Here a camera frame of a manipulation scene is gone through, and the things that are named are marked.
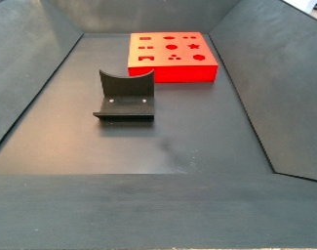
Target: black plastic piece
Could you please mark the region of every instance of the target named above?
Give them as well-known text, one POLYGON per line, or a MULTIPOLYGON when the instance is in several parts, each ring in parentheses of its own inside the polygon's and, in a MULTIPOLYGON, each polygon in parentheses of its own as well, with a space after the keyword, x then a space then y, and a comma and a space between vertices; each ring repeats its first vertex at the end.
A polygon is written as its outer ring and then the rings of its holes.
POLYGON ((104 101, 93 115, 104 120, 154 119, 154 71, 137 77, 117 77, 100 70, 104 101))

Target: shape hole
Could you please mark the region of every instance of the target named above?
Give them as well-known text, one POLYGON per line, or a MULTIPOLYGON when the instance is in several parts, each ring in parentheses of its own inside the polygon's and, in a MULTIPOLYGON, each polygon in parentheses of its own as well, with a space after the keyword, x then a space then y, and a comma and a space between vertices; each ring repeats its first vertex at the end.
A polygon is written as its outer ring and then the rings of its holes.
POLYGON ((138 57, 138 60, 140 61, 144 61, 144 60, 154 61, 154 57, 153 56, 138 57))
POLYGON ((169 45, 166 45, 166 49, 169 49, 169 50, 177 50, 178 46, 174 45, 174 44, 169 44, 169 45))
POLYGON ((189 47, 190 47, 190 49, 193 50, 193 49, 200 49, 200 45, 197 45, 197 44, 190 44, 190 45, 188 45, 189 47))
POLYGON ((193 58, 198 61, 204 61, 205 60, 205 56, 202 55, 194 55, 193 58))

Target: circular hole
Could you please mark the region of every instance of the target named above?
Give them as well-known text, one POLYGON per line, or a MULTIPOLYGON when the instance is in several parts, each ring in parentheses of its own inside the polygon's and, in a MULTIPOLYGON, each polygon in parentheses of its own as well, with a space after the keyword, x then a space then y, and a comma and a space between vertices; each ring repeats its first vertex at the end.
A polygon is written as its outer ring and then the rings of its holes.
POLYGON ((169 49, 169 50, 177 50, 177 49, 178 49, 178 46, 174 45, 174 44, 169 44, 169 45, 166 46, 166 49, 169 49))
POLYGON ((202 55, 194 55, 193 58, 198 61, 204 61, 205 60, 205 56, 202 55))

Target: shape sorter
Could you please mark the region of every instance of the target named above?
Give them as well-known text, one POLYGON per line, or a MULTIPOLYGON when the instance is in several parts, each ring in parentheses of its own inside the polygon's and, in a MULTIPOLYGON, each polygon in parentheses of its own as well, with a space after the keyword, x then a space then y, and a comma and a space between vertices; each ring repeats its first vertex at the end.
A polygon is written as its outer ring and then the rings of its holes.
POLYGON ((218 63, 200 32, 133 33, 130 76, 154 69, 156 82, 214 82, 218 63))

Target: dark gray floor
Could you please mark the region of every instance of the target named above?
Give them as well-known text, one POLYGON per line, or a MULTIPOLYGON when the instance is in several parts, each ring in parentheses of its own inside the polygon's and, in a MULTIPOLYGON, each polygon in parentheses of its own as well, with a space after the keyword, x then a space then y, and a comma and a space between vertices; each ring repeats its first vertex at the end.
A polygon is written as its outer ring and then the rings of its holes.
POLYGON ((317 183, 272 173, 222 65, 157 86, 153 126, 101 125, 128 47, 85 36, 0 147, 0 248, 317 248, 317 183))
POLYGON ((98 70, 128 75, 129 43, 128 35, 82 38, 0 146, 0 175, 272 173, 222 64, 214 84, 157 85, 153 123, 91 115, 98 70))

